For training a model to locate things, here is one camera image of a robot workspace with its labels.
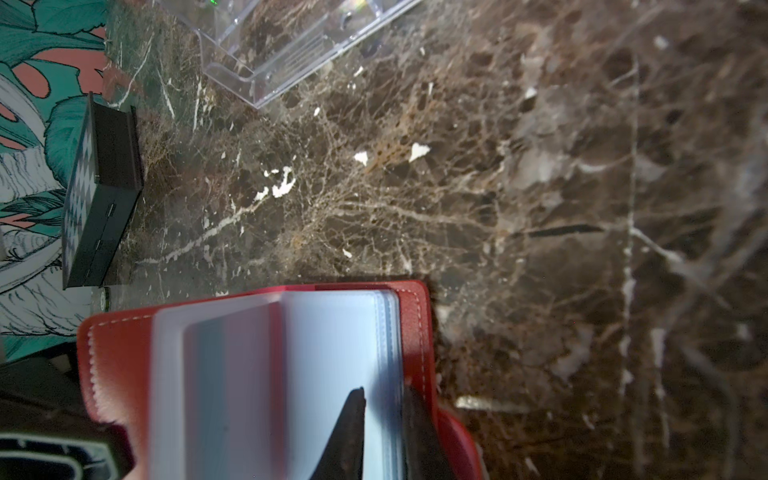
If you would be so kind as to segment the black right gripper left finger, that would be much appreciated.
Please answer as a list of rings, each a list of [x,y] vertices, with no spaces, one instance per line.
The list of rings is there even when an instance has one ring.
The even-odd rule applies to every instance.
[[[350,391],[311,480],[361,480],[363,477],[366,398],[362,387]]]

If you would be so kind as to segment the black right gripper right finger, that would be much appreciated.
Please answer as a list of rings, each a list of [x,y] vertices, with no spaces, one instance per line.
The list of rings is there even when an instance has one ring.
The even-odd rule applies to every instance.
[[[407,479],[456,479],[427,405],[411,385],[403,392],[402,434]]]

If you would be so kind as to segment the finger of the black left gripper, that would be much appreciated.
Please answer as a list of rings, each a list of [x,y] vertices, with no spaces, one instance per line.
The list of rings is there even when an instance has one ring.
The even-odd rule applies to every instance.
[[[49,360],[1,366],[3,479],[123,479],[133,468],[123,429],[92,420],[78,384]]]

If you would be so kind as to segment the clear acrylic compartment organizer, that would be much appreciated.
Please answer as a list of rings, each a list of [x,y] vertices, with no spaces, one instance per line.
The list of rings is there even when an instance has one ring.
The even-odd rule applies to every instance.
[[[259,109],[418,2],[177,0],[159,4],[197,35],[202,72]]]

